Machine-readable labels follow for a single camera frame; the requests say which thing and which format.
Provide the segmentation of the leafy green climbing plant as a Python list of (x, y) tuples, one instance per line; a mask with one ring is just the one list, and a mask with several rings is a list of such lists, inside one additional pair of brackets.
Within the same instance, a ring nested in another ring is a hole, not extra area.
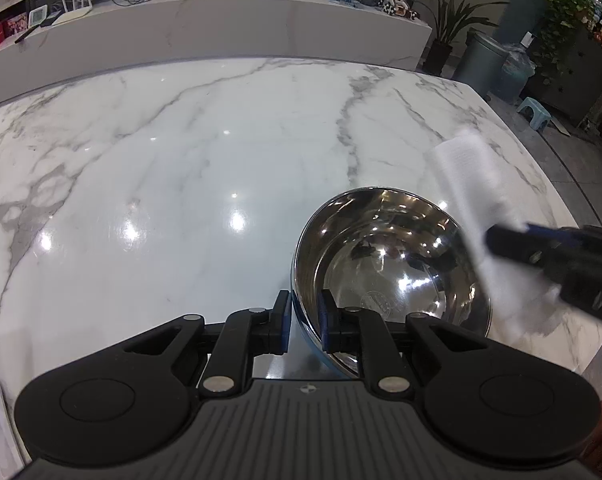
[(561, 73), (566, 52), (583, 27), (583, 18), (593, 13), (594, 0), (544, 0), (531, 50), (544, 84), (550, 84)]

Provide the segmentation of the dark grey cabinet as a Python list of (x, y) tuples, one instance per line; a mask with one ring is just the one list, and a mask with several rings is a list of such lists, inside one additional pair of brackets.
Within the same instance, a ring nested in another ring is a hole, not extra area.
[(560, 112), (571, 122), (585, 118), (602, 92), (602, 47), (587, 29), (581, 29), (566, 51), (562, 69), (549, 84), (536, 70), (523, 94)]

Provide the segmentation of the black remote control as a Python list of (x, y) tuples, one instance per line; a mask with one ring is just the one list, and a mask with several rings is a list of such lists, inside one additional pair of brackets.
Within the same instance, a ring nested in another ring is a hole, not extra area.
[(31, 34), (33, 32), (37, 32), (39, 29), (41, 28), (45, 28), (42, 24), (38, 24), (35, 26), (30, 27), (29, 29), (27, 29), (23, 34), (21, 34), (18, 38), (16, 38), (16, 40), (14, 40), (14, 44), (20, 44), (21, 42), (23, 42), (26, 38), (28, 38), (29, 36), (31, 36)]

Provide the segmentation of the toy figures on bench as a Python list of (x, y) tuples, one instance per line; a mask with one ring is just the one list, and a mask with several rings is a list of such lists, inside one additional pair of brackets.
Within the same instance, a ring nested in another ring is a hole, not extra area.
[(407, 0), (381, 0), (379, 6), (383, 13), (397, 18), (407, 18), (411, 21), (420, 18), (420, 14), (409, 5)]

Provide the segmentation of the blue water jug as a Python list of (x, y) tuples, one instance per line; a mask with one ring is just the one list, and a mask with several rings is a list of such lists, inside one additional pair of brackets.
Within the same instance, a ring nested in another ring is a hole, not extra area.
[(535, 74), (536, 65), (521, 44), (506, 44), (507, 57), (492, 85), (491, 92), (502, 101), (514, 104)]

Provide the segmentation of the small white thermometer display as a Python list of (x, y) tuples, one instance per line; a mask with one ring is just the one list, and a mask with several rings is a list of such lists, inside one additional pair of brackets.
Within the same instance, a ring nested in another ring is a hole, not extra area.
[(46, 20), (47, 16), (48, 6), (46, 4), (31, 10), (31, 12), (28, 14), (28, 27), (33, 28), (39, 26), (43, 23), (43, 21)]

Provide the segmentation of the white wifi router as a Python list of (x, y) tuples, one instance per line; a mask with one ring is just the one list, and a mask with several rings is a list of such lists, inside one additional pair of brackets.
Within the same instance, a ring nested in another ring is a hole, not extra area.
[(84, 18), (92, 12), (94, 3), (92, 0), (60, 0), (61, 9), (51, 21), (51, 24), (63, 24)]

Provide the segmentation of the small teal plastic stool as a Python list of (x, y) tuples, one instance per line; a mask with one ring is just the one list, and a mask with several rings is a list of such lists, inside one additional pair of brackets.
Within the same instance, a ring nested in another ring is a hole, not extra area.
[(529, 121), (531, 129), (542, 132), (551, 122), (552, 116), (536, 99), (527, 96), (517, 107), (517, 113)]

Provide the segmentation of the potted long-leaf plant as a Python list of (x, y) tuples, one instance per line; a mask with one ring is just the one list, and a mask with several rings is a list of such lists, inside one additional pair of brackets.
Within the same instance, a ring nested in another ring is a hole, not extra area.
[(497, 24), (486, 16), (476, 15), (476, 11), (486, 6), (506, 6), (508, 1), (493, 0), (472, 3), (470, 0), (435, 0), (435, 7), (417, 1), (432, 16), (434, 39), (426, 59), (422, 64), (425, 73), (440, 76), (444, 65), (453, 51), (453, 41), (460, 32), (471, 25), (496, 27)]

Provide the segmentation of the steel bowl blue outside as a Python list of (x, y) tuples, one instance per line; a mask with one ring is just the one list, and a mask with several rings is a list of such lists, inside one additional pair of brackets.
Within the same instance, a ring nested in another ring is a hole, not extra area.
[(397, 188), (354, 188), (322, 204), (296, 243), (291, 286), (305, 339), (342, 377), (356, 376), (357, 360), (322, 350), (324, 289), (338, 307), (373, 310), (386, 322), (421, 312), (480, 336), (492, 324), (460, 226), (430, 200)]

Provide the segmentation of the grey metal trash can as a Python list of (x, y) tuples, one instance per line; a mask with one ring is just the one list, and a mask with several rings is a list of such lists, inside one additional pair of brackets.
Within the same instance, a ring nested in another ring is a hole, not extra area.
[(466, 50), (453, 73), (453, 80), (468, 84), (485, 98), (508, 58), (508, 50), (479, 29), (470, 27)]

